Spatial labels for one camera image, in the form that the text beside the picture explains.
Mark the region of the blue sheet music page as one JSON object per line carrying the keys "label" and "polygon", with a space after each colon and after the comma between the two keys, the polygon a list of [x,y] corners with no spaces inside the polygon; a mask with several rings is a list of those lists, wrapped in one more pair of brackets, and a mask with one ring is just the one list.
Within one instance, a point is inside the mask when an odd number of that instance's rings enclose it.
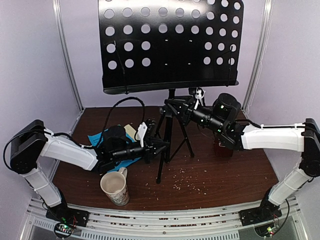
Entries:
{"label": "blue sheet music page", "polygon": [[98,159],[93,171],[100,174],[128,167],[140,160],[144,154],[140,143],[120,125],[112,126],[96,135],[89,135],[88,138]]}

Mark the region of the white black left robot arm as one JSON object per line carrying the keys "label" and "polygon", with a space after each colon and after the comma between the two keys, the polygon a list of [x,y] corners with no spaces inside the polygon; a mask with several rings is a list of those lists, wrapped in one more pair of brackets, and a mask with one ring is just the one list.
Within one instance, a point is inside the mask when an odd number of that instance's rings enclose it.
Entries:
{"label": "white black left robot arm", "polygon": [[133,139],[125,127],[111,126],[98,135],[96,143],[88,146],[64,132],[52,132],[45,128],[43,121],[36,119],[5,145],[10,147],[10,160],[4,164],[29,183],[55,217],[67,222],[72,218],[72,211],[62,191],[41,170],[38,158],[60,160],[100,175],[140,159],[149,163],[169,146],[168,142],[149,134],[152,128],[152,124],[142,122]]}

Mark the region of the black music stand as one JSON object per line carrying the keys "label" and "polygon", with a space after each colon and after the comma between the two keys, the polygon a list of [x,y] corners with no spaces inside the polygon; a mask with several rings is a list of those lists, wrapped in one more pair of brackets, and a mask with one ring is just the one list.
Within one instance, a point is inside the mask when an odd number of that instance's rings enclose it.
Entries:
{"label": "black music stand", "polygon": [[[109,95],[235,86],[243,28],[241,0],[100,0],[98,25],[103,91]],[[163,105],[150,136],[169,142],[176,116]],[[177,119],[181,129],[183,125]]]}

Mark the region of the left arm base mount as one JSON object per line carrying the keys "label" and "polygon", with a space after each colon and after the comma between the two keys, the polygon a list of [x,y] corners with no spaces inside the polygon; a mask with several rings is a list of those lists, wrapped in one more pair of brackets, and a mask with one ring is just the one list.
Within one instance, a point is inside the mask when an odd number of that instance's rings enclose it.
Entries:
{"label": "left arm base mount", "polygon": [[68,206],[47,206],[46,209],[46,218],[56,221],[53,233],[59,239],[69,238],[79,231],[79,227],[86,227],[90,215],[86,210]]}

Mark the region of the red wooden metronome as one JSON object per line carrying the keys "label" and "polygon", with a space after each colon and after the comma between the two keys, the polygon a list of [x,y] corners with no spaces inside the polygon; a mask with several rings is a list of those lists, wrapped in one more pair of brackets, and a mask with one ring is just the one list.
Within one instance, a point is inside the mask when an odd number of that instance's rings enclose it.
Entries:
{"label": "red wooden metronome", "polygon": [[219,158],[231,158],[234,153],[233,150],[228,149],[226,146],[224,146],[222,142],[216,137],[213,140],[213,151],[215,156]]}

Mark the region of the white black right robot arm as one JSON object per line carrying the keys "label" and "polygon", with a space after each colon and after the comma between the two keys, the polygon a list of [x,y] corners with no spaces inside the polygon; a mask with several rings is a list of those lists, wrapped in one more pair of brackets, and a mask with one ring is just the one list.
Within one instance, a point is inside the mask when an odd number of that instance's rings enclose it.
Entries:
{"label": "white black right robot arm", "polygon": [[212,108],[199,106],[192,96],[169,98],[164,104],[182,124],[194,122],[211,130],[228,149],[301,153],[301,161],[294,170],[266,192],[256,209],[261,221],[268,220],[290,195],[320,175],[320,129],[312,118],[291,125],[259,125],[249,119],[238,119],[241,104],[229,93],[221,93]]}

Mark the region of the yellow sheet music page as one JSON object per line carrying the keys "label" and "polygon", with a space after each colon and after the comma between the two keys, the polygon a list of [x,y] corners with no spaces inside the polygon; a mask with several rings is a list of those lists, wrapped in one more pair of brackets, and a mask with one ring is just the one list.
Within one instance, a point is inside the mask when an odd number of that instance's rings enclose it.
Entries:
{"label": "yellow sheet music page", "polygon": [[124,129],[125,129],[126,134],[130,138],[135,139],[135,135],[136,135],[137,131],[130,124],[125,125]]}

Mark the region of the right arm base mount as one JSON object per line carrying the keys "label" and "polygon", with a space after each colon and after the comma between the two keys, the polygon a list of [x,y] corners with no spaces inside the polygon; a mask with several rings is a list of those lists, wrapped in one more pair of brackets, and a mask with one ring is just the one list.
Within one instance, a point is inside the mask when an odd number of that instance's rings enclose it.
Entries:
{"label": "right arm base mount", "polygon": [[262,238],[271,238],[280,224],[282,212],[279,207],[255,207],[241,210],[239,217],[242,226],[254,225],[255,233]]}

